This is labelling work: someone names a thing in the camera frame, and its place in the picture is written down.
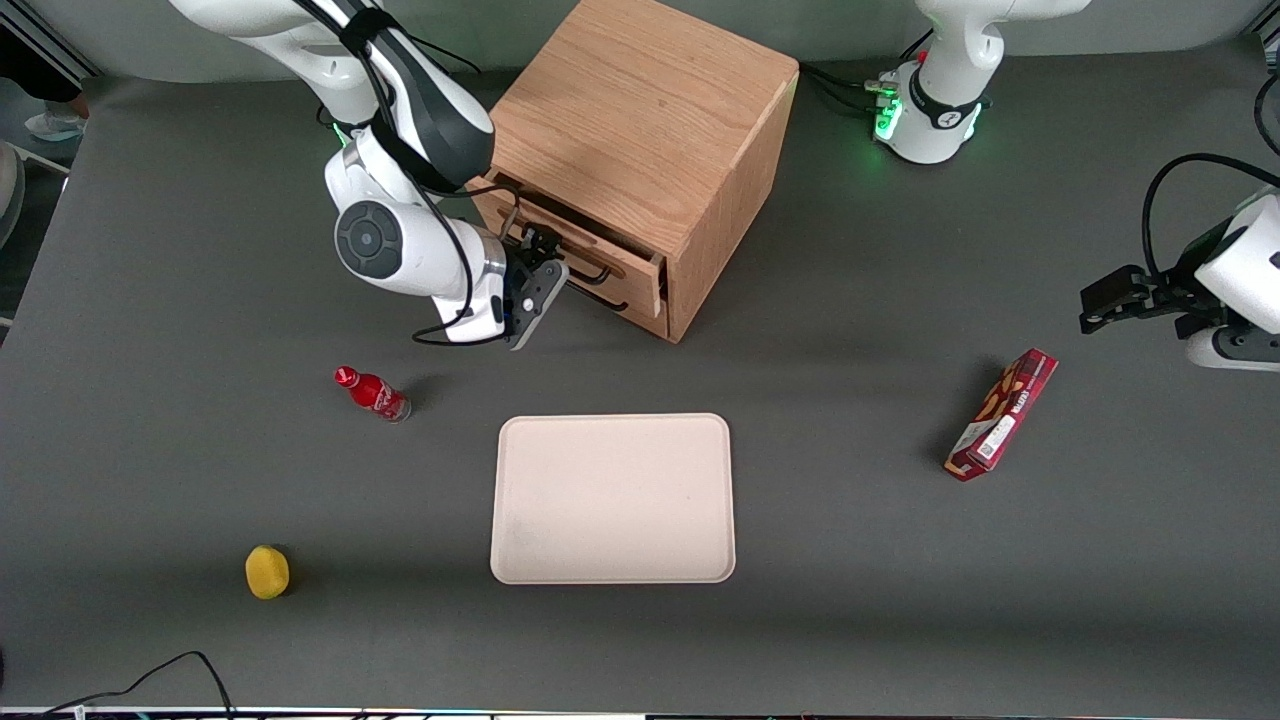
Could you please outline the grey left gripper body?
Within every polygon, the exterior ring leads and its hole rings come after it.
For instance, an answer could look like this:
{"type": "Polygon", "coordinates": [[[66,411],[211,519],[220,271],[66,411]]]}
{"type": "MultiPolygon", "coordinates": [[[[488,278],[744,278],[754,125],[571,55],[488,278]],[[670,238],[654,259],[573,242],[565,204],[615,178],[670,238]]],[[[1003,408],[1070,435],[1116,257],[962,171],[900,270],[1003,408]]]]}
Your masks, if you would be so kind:
{"type": "Polygon", "coordinates": [[[1187,359],[1202,368],[1248,372],[1279,369],[1277,332],[1263,329],[1228,306],[1196,272],[1228,249],[1243,229],[1220,222],[1187,245],[1178,261],[1156,275],[1153,305],[1172,313],[1187,359]]]}

